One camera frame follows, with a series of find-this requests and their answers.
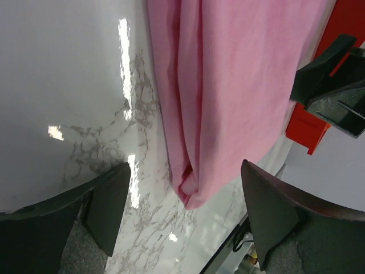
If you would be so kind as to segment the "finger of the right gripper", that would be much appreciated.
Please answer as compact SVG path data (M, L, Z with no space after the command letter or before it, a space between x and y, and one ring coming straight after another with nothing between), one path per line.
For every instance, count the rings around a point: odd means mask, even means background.
M316 96L305 110L356 139L364 133L364 86L350 85Z
M357 39L339 35L320 56L295 75L290 99L306 104L310 99L350 85L364 86L364 48Z

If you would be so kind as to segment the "pink t shirt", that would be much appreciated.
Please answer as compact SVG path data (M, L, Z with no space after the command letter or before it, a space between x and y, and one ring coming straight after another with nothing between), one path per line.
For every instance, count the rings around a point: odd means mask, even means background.
M278 139L295 73L331 1L148 1L172 174L188 210Z

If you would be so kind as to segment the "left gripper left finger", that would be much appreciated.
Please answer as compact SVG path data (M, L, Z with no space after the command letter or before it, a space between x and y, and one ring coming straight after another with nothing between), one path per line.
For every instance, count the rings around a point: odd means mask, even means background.
M58 273L66 245L72 273L104 270L113 255L131 169L120 163L87 183L1 213L1 273Z

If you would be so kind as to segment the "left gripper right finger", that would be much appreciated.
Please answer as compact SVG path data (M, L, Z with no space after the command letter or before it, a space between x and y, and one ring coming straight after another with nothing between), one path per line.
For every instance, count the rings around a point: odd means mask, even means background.
M364 212L318 198L244 160L242 187L260 269L364 273Z

